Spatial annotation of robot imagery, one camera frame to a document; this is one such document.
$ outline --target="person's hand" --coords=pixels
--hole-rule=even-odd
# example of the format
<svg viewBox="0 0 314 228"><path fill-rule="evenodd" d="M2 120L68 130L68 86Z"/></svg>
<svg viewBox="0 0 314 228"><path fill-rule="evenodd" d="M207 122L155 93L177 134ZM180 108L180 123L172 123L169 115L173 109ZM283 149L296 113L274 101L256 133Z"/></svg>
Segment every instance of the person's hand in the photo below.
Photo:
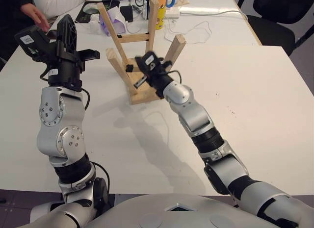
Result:
<svg viewBox="0 0 314 228"><path fill-rule="evenodd" d="M27 16L31 17L35 24L39 26L43 31L47 32L49 29L49 23L44 14L33 4L28 3L20 7L20 10Z"/></svg>

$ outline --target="mouse pad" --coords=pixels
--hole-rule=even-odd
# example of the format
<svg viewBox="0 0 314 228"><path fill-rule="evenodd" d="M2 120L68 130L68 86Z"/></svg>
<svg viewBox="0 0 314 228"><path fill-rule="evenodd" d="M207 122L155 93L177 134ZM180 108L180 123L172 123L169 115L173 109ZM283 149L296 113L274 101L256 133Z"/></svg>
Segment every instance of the mouse pad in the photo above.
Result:
<svg viewBox="0 0 314 228"><path fill-rule="evenodd" d="M90 14L87 14L85 12L83 12L83 8L89 4L89 3L99 3L101 1L86 1L84 3L84 5L82 6L82 8L80 9L79 13L78 13L78 16L77 18L75 19L75 23L88 23L90 21ZM111 9L115 6L119 6L120 5L120 2L119 1L112 1L111 2L111 5L110 5L110 2L111 1L103 1L103 4L106 8L106 10L108 9Z"/></svg>

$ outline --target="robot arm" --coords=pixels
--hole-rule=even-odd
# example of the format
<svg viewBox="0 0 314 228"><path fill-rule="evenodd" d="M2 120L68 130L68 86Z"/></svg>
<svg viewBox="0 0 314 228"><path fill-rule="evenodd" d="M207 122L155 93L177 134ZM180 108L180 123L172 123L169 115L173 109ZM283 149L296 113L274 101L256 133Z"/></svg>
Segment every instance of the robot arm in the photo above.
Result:
<svg viewBox="0 0 314 228"><path fill-rule="evenodd" d="M165 71L171 62L161 64L153 52L136 57L143 81L156 89L177 113L205 163L204 171L219 194L230 194L239 207L281 228L314 227L313 209L285 192L253 180L236 153L215 128L206 110L196 102L192 89L174 81Z"/></svg>
<svg viewBox="0 0 314 228"><path fill-rule="evenodd" d="M82 131L85 110L79 78L85 70L85 61L99 59L100 54L93 50L76 51L77 33L69 15L58 23L55 42L50 42L36 26L22 30L15 38L34 61L47 65L40 75L49 87L42 90L37 147L49 157L65 202L29 227L43 227L43 224L83 227L101 214L107 202L105 180L96 177L95 167L85 151Z"/></svg>

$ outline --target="purple object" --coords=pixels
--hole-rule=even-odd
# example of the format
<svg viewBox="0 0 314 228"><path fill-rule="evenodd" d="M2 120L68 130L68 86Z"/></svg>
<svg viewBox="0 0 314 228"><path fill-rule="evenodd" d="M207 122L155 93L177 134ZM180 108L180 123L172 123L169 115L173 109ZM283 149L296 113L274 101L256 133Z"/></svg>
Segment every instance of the purple object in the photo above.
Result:
<svg viewBox="0 0 314 228"><path fill-rule="evenodd" d="M114 30L116 31L117 34L121 34L121 33L125 33L126 32L126 28L125 28L125 19L122 16L120 10L118 7L114 7L110 10L107 11L108 16L113 24ZM101 17L101 15L99 15L99 21L100 24L102 26L103 31L105 32L105 34L107 36L110 36L109 30L103 20L103 18Z"/></svg>

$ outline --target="white table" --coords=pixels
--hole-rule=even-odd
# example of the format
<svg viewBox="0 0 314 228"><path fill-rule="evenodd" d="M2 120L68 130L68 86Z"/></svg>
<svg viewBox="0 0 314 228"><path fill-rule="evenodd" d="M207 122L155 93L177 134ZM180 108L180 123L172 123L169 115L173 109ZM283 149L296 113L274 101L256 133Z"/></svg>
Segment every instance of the white table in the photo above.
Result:
<svg viewBox="0 0 314 228"><path fill-rule="evenodd" d="M208 19L216 28L224 20ZM86 63L81 76L91 94L83 130L90 159L110 174L110 192L216 195L196 147L167 102L129 106L124 83L105 58L112 40L78 31L78 50L102 54ZM238 46L239 40L226 46L223 39L217 42L221 46L211 46L213 38L187 45L174 69L193 88L252 178L290 194L313 194L314 102L301 76L281 48L246 46L253 36L244 46ZM169 44L157 37L154 49L164 55ZM125 46L126 53L141 55L144 44L136 47ZM38 76L44 68L18 48L0 73L1 189L60 191L47 157L36 148L41 88L47 86Z"/></svg>

